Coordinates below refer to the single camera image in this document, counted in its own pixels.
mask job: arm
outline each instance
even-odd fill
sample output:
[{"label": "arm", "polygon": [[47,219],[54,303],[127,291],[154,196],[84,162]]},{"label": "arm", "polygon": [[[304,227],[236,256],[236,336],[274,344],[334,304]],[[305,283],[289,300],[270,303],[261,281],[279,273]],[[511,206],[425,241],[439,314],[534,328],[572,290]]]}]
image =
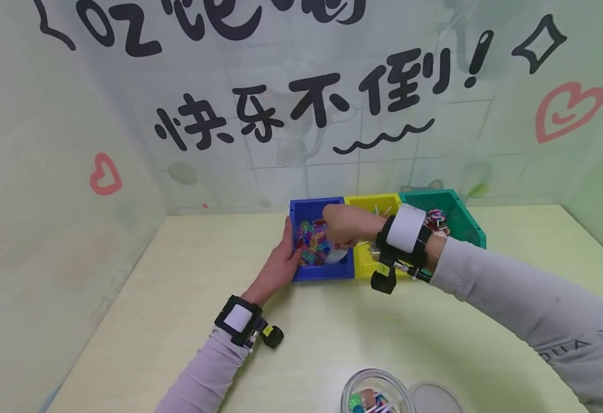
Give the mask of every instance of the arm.
[{"label": "arm", "polygon": [[[391,232],[411,252],[418,228],[404,219]],[[327,233],[340,247],[373,240],[384,218],[351,205],[328,205]],[[526,341],[590,412],[603,412],[603,299],[562,278],[455,239],[431,235],[425,251],[431,285],[466,301]]]},{"label": "arm", "polygon": [[216,412],[249,350],[231,343],[231,336],[214,327],[205,345],[180,373],[155,413]]},{"label": "arm", "polygon": [[[242,299],[262,308],[276,291],[292,281],[301,260],[301,252],[292,254],[292,233],[288,217],[283,239],[272,250]],[[225,322],[233,329],[243,331],[251,315],[245,308],[235,307]],[[209,339],[159,402],[155,413],[217,412],[237,369],[250,353],[248,348],[233,344],[231,340],[230,334],[214,326]]]}]

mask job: red heart drawing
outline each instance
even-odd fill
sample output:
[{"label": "red heart drawing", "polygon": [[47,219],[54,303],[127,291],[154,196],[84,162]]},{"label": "red heart drawing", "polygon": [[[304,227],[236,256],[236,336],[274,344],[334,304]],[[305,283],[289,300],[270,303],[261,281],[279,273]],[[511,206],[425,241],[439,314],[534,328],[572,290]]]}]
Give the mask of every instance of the red heart drawing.
[{"label": "red heart drawing", "polygon": [[[105,175],[105,165],[108,167],[111,175],[113,175],[114,182],[107,186],[100,186],[99,181],[104,178]],[[115,194],[115,192],[122,188],[122,180],[120,179],[118,170],[115,168],[113,160],[104,152],[97,153],[97,156],[95,157],[95,170],[91,175],[91,188],[95,194],[101,196]]]},{"label": "red heart drawing", "polygon": [[[552,100],[563,92],[570,93],[570,100],[567,102],[567,109],[572,109],[574,106],[580,104],[582,101],[588,98],[594,98],[594,105],[585,115],[583,115],[579,120],[572,123],[571,125],[567,125],[561,130],[557,130],[551,134],[546,133],[545,129],[545,121],[547,117],[547,109],[549,108],[549,104]],[[585,125],[594,114],[600,109],[603,103],[603,87],[593,87],[589,88],[589,90],[581,92],[581,83],[579,82],[567,82],[561,84],[561,86],[555,88],[553,91],[549,92],[548,95],[542,99],[540,102],[540,106],[538,106],[538,111],[535,114],[535,138],[538,140],[538,143],[546,143],[550,140],[560,138],[562,135],[569,134],[571,131],[577,129]],[[571,120],[574,120],[576,117],[575,114],[571,114],[562,118],[558,113],[553,113],[551,116],[551,120],[556,125],[564,125]]]}]

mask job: light wooden table surface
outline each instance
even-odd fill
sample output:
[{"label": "light wooden table surface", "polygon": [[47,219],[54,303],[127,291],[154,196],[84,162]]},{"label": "light wooden table surface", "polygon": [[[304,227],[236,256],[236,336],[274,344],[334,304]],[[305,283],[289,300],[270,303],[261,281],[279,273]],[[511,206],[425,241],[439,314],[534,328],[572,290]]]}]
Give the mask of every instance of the light wooden table surface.
[{"label": "light wooden table surface", "polygon": [[[603,248],[558,205],[471,208],[492,251],[603,296]],[[258,273],[283,215],[168,217],[58,393],[50,413],[153,412],[232,293]],[[467,412],[585,412],[531,348],[422,282],[292,286],[266,308],[285,332],[258,345],[223,412],[339,412],[350,375],[381,368],[446,384]]]}]

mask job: light purple sleeve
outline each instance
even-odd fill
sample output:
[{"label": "light purple sleeve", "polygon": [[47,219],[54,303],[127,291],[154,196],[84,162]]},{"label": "light purple sleeve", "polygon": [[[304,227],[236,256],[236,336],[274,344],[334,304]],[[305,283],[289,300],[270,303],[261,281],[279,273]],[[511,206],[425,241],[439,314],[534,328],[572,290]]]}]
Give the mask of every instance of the light purple sleeve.
[{"label": "light purple sleeve", "polygon": [[248,354],[248,349],[233,344],[230,334],[215,326],[196,357],[159,402],[155,413],[217,412]]},{"label": "light purple sleeve", "polygon": [[466,301],[524,340],[589,412],[603,413],[601,297],[452,238],[441,252],[431,285]]}]

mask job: jar lid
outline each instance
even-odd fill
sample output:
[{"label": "jar lid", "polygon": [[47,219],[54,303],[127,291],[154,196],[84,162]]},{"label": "jar lid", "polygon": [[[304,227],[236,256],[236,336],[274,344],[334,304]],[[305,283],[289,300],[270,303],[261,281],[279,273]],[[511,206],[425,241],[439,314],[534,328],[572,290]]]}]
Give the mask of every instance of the jar lid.
[{"label": "jar lid", "polygon": [[440,383],[420,381],[409,388],[416,413],[464,413],[457,397]]}]

